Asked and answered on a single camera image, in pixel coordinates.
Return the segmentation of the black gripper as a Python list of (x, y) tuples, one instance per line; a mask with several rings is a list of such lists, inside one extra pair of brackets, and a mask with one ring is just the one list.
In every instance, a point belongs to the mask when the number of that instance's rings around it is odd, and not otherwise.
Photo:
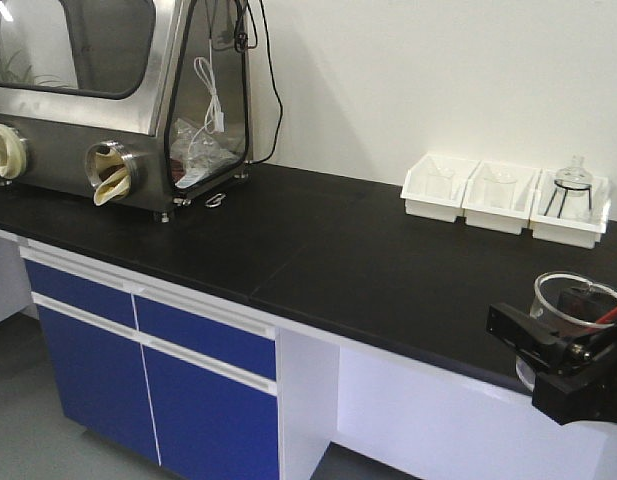
[[(598, 320), (608, 297), (579, 287), (563, 289), (557, 308), (579, 320)], [(560, 425), (617, 424), (617, 326), (562, 338), (552, 327), (506, 304), (489, 306), (486, 330), (535, 370), (532, 405)]]

